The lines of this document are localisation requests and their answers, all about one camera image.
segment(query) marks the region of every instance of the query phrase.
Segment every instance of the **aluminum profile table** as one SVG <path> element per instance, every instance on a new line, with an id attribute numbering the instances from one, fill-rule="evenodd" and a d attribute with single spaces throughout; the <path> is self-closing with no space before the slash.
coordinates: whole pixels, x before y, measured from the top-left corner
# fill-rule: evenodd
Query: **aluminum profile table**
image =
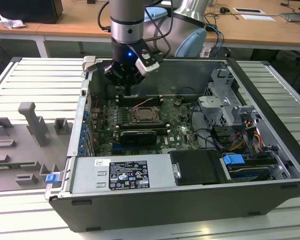
<path id="1" fill-rule="evenodd" d="M 10 63 L 0 76 L 0 104 L 9 104 L 6 105 L 9 111 L 0 109 L 0 114 L 10 114 L 14 124 L 25 123 L 15 113 L 17 105 L 34 97 L 37 110 L 46 116 L 46 121 L 65 114 L 69 121 L 73 120 L 71 116 L 75 114 L 84 79 L 81 62 L 79 58 L 23 58 L 19 63 Z M 272 67 L 260 62 L 238 63 L 300 143 L 300 96 Z M 38 87 L 45 94 L 38 94 Z M 249 104 L 248 97 L 243 98 Z M 69 240 L 300 240 L 300 198 L 290 199 L 263 216 L 74 233 L 45 200 L 44 192 L 44 189 L 0 192 L 0 240 L 51 237 Z M 143 217 L 146 216 L 140 212 L 136 221 Z"/>
<path id="2" fill-rule="evenodd" d="M 238 61 L 255 87 L 300 144 L 300 95 L 270 65 L 259 61 Z M 239 89 L 251 105 L 243 89 Z"/>

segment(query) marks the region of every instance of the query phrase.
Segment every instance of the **blue plastic clip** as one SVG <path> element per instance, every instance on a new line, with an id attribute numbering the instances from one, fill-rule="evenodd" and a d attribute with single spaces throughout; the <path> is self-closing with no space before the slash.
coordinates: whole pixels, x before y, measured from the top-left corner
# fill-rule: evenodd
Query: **blue plastic clip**
<path id="1" fill-rule="evenodd" d="M 48 174 L 45 178 L 45 183 L 46 184 L 57 184 L 57 183 L 59 183 L 59 174 L 56 174 L 56 173 Z"/>
<path id="2" fill-rule="evenodd" d="M 228 164 L 245 164 L 245 160 L 241 154 L 227 154 L 223 157 L 223 161 Z"/>

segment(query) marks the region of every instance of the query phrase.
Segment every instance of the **warning label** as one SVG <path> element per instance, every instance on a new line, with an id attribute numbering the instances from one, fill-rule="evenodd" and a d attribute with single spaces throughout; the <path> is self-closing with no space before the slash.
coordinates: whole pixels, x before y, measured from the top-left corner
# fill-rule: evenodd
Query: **warning label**
<path id="1" fill-rule="evenodd" d="M 109 189 L 150 188 L 147 161 L 110 162 Z"/>

